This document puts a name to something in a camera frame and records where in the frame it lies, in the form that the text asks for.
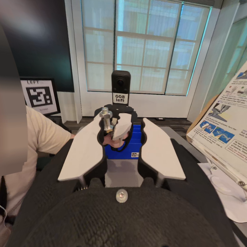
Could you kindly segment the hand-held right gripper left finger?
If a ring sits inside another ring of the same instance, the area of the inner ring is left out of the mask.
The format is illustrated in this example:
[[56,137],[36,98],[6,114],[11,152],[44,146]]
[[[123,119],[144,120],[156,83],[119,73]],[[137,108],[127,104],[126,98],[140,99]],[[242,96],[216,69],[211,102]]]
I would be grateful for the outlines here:
[[98,114],[75,135],[58,176],[59,182],[79,180],[82,187],[88,187],[93,178],[98,178],[105,187],[107,157],[101,120]]

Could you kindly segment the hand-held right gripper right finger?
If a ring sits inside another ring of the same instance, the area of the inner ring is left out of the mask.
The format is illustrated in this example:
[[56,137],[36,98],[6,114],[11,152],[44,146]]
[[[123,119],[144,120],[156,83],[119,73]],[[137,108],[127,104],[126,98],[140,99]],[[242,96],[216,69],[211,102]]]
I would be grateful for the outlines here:
[[138,173],[152,178],[156,187],[162,187],[166,179],[186,179],[169,135],[147,118],[141,122],[141,147]]

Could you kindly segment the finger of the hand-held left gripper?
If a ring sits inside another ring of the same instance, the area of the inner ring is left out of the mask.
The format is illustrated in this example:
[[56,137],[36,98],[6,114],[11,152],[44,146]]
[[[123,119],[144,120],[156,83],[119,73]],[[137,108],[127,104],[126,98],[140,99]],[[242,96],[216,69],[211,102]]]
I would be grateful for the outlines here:
[[119,113],[119,119],[114,126],[113,141],[123,139],[124,135],[130,131],[132,126],[131,117],[132,115],[129,113]]

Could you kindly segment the steel hex bolt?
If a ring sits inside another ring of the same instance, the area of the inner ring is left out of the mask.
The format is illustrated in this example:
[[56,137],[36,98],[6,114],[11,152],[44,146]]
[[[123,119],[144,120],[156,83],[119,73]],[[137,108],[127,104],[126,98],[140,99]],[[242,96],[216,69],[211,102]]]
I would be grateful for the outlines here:
[[[103,107],[102,111],[103,112],[108,112],[110,110],[108,109],[108,107]],[[105,133],[108,134],[108,133],[112,132],[113,131],[113,125],[111,125],[111,119],[103,119],[103,122],[104,122],[104,131],[105,131]]]

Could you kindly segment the blue plastic bin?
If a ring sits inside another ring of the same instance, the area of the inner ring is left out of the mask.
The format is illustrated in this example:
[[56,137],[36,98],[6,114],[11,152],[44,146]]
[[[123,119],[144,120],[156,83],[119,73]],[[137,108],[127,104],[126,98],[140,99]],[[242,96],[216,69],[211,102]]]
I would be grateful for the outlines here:
[[139,151],[141,147],[141,125],[133,125],[132,128],[132,136],[129,139],[128,143],[124,142],[124,144],[117,149],[114,149],[110,145],[105,146],[105,153],[107,159],[115,160],[127,160],[127,159],[138,159]]

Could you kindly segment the person's left hand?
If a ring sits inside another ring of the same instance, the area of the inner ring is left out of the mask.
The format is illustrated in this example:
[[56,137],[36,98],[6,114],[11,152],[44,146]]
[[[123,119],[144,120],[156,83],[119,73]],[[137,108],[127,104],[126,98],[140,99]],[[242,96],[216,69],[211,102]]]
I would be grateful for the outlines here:
[[105,145],[110,145],[111,147],[113,148],[120,148],[124,145],[125,143],[125,139],[129,136],[129,132],[126,133],[123,138],[122,138],[122,141],[120,142],[120,139],[117,139],[117,140],[112,140],[111,138],[111,134],[108,133],[108,134],[104,134],[104,141],[103,141],[103,146]]

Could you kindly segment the large gridded window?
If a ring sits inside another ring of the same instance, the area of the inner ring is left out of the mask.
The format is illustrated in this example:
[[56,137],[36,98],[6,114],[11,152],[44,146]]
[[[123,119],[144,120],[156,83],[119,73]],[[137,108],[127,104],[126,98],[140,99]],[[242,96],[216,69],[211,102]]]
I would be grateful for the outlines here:
[[110,92],[124,70],[132,93],[187,96],[211,12],[199,1],[81,1],[87,91]]

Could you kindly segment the illustrated instruction board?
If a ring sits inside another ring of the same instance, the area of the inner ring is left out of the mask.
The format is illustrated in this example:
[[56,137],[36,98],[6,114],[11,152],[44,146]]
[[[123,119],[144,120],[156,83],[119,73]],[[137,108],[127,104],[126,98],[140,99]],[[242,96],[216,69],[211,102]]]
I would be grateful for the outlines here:
[[245,191],[247,188],[247,62],[208,110],[191,125],[187,140]]

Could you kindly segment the black framed marker sign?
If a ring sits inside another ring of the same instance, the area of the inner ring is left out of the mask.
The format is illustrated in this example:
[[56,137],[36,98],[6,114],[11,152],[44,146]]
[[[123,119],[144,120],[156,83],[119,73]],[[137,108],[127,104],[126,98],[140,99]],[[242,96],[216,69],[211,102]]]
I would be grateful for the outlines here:
[[20,82],[27,106],[44,116],[61,113],[53,78],[20,77]]

